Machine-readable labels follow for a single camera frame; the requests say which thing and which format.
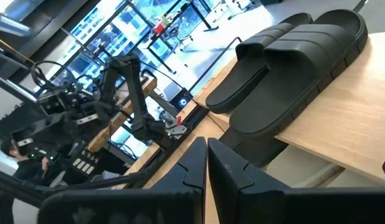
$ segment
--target robotic arm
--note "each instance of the robotic arm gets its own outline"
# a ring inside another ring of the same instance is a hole
[[[136,54],[113,57],[107,66],[105,77],[121,74],[126,78],[135,115],[131,125],[134,137],[140,141],[154,140],[161,147],[167,149],[172,146],[173,141],[168,137],[165,123],[155,121],[148,112],[140,82],[140,63]],[[143,70],[142,74],[144,73],[151,74],[149,70]]]

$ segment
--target light wooden table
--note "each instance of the light wooden table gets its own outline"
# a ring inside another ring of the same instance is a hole
[[[145,96],[147,96],[150,92],[154,91],[156,88],[156,79],[149,78],[144,84],[143,84],[143,93]],[[119,100],[117,102],[118,105],[122,105],[125,99],[129,96],[129,93],[127,92],[127,84],[124,83],[120,88],[120,91],[116,93],[117,97],[119,97]],[[131,101],[127,101],[123,105],[123,111],[127,114],[133,113],[133,105],[131,104]],[[111,123],[109,127],[101,130],[94,138],[90,141],[88,145],[88,150],[90,152],[98,152],[108,141],[110,138],[110,131],[111,134],[113,134],[124,122],[126,121],[126,116],[123,115],[121,112],[117,113],[111,120]]]
[[[190,101],[186,107],[178,114],[183,120],[194,108],[196,104],[193,101]],[[186,152],[188,147],[193,143],[193,141],[199,137],[203,136],[206,139],[208,138],[220,138],[224,134],[224,131],[218,127],[218,125],[213,122],[209,117],[205,117],[198,126],[190,133],[190,135],[181,143],[181,145],[175,150],[175,152],[169,157],[169,159],[156,171],[156,173],[150,178],[150,180],[143,187],[148,189],[152,187],[157,181],[159,181],[169,170],[179,161],[181,156]],[[125,173],[128,175],[130,173],[138,172],[141,168],[149,161],[150,157],[159,149],[157,144],[151,145],[147,151],[129,168]],[[125,185],[118,185],[113,187],[113,189],[123,189]],[[205,221],[206,223],[218,224],[219,219],[217,217],[216,206],[213,199],[211,182],[209,181],[208,174],[206,175],[206,212],[205,212]]]
[[[231,61],[195,98],[227,76]],[[228,114],[212,114],[222,128]],[[361,55],[277,139],[339,166],[385,183],[385,33],[371,34]]]

